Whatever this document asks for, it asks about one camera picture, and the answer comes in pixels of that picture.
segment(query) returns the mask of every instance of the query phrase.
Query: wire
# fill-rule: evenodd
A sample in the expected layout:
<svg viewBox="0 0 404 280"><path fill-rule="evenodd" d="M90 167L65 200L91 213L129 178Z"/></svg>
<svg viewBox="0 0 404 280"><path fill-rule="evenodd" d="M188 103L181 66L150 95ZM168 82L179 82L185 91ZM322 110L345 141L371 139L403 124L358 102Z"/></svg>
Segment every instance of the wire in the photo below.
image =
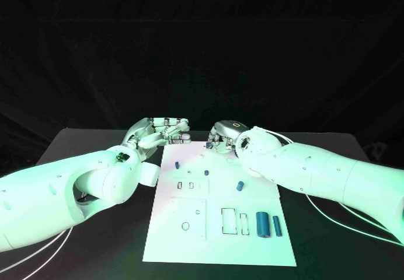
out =
<svg viewBox="0 0 404 280"><path fill-rule="evenodd" d="M19 262L16 262L13 265L10 265L9 267L6 267L3 270L0 270L0 273L3 273L4 271L7 271L10 268L13 268L15 266L17 266L20 263L23 263L28 259L30 259L41 251L43 251L51 244L59 239L59 237L62 236L62 234L67 231L62 231L61 234L56 236L56 238L33 253L30 254L26 258L23 258Z"/></svg>
<svg viewBox="0 0 404 280"><path fill-rule="evenodd" d="M365 232L362 232L362 231L359 231L359 230L351 228L349 226L344 225L342 223L339 223L338 221L335 221L335 220L319 210L319 208L318 208L318 206L316 206L316 204L315 204L313 202L312 202L312 205L316 207L319 213L322 213L323 216L325 216L329 220L332 220L338 225L341 225L341 226L344 226L345 228L354 230L355 232L362 233L362 234L367 235L367 236L371 236L371 237L374 237L374 238L377 238L377 239L380 239L380 240L383 240L383 241L385 241L385 242L390 242L390 243L397 244L397 245L400 245L400 246L404 247L404 244L401 244L401 243L398 243L398 242L396 242L396 241L391 241L391 240L388 240L388 239L384 239L384 238L381 238L381 237L378 237L378 236L375 236L375 235L371 235L371 234L368 234L368 233L365 233Z"/></svg>
<svg viewBox="0 0 404 280"><path fill-rule="evenodd" d="M339 204L341 204L341 206L342 206L358 218L361 218L365 222L371 223L374 226L377 226L380 229L383 229L383 230L387 231L388 233L391 233L390 230L388 230L384 226L378 225L378 224L374 223L371 220L368 220L367 218L364 218L364 217L362 217L358 213L355 213L342 203L339 203Z"/></svg>
<svg viewBox="0 0 404 280"><path fill-rule="evenodd" d="M282 134L276 133L274 131L266 130L266 129L260 128L260 127L257 127L257 128L261 129L261 130L264 130L266 132L269 132L269 133L277 135L279 137L282 137L289 143L295 143L286 136L283 136ZM383 241L385 241L385 242L390 242L390 243L397 244L397 245L400 245L400 246L404 247L404 244L401 244L401 243L398 243L398 242L396 242L396 241L393 241L393 240L384 239L384 238L381 238L381 237L378 237L378 236L375 236L375 235L371 235L371 234L368 234L368 233L365 233L365 232L362 232L362 231L359 231L359 230L351 228L349 226L344 225L344 224L339 223L338 221L335 221L335 220L320 211L320 209L318 208L316 204L312 202L312 199L310 199L309 196L307 196L307 199L309 199L312 205L315 206L315 208L318 209L319 213L322 213L322 215L323 215L331 221L333 221L338 225L341 225L341 226L344 226L345 228L354 230L355 232L362 233L362 234L367 235L367 236L371 236L371 237L374 237L374 238L377 238L377 239L380 239L380 240L383 240ZM355 216L358 216L364 221L367 221L368 223L371 223L374 226L377 226L378 228L381 228L381 229L385 230L387 232L390 232L388 229L385 229L383 226L380 226L378 224L375 224L374 222L371 222L367 218L364 218L359 214L357 214L344 204L341 204L341 205L342 205L342 207L344 207Z"/></svg>
<svg viewBox="0 0 404 280"><path fill-rule="evenodd" d="M54 255L48 258L48 261L43 263L43 265L23 278L23 280L26 280L43 267L45 265L51 262L51 259L55 257L55 255L58 254L58 251L61 250L67 240L68 240L68 237L69 237L69 233L72 232L72 227L69 228L69 232L68 232L68 235L65 236L65 240L64 242L61 243L61 246L59 248L56 249L56 252L54 253Z"/></svg>

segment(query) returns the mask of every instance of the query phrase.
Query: robotic arm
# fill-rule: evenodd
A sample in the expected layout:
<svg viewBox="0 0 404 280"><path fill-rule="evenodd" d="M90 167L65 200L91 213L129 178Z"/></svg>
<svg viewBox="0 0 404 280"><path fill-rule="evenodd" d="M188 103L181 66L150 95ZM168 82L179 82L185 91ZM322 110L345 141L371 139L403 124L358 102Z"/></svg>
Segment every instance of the robotic arm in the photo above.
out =
<svg viewBox="0 0 404 280"><path fill-rule="evenodd" d="M0 178L0 252L30 245L124 203L137 184L156 186L160 167L143 162L157 146L191 142L188 119L144 118L121 145ZM88 195L75 199L74 187Z"/></svg>
<svg viewBox="0 0 404 280"><path fill-rule="evenodd" d="M271 131L219 121L206 148L235 150L244 170L289 190L333 200L368 214L404 243L404 170L349 159L315 146L282 144Z"/></svg>

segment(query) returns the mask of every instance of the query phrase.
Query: black backdrop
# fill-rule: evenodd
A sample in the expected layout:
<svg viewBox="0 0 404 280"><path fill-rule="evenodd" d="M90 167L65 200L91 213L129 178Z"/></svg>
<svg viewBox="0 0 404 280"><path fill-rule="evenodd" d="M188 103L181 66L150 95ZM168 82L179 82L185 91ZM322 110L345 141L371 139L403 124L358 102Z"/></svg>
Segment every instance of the black backdrop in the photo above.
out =
<svg viewBox="0 0 404 280"><path fill-rule="evenodd" d="M35 164L65 127L143 117L348 132L404 167L403 1L0 5L3 173Z"/></svg>

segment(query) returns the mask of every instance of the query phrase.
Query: blue cylinder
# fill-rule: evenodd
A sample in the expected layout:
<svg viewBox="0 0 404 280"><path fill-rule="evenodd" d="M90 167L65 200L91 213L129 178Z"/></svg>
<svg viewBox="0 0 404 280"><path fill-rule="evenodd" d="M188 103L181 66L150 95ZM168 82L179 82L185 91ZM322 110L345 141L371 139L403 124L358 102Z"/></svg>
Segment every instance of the blue cylinder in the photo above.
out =
<svg viewBox="0 0 404 280"><path fill-rule="evenodd" d="M267 212L257 212L257 235L270 237L270 216Z"/></svg>
<svg viewBox="0 0 404 280"><path fill-rule="evenodd" d="M280 218L279 216L271 217L274 219L274 226L276 226L276 235L282 236L282 231L280 231Z"/></svg>
<svg viewBox="0 0 404 280"><path fill-rule="evenodd" d="M244 186L244 182L243 182L243 181L240 181L240 182L238 182L238 185L237 185L237 190L238 190L238 191L241 191L241 190L243 190L243 186Z"/></svg>

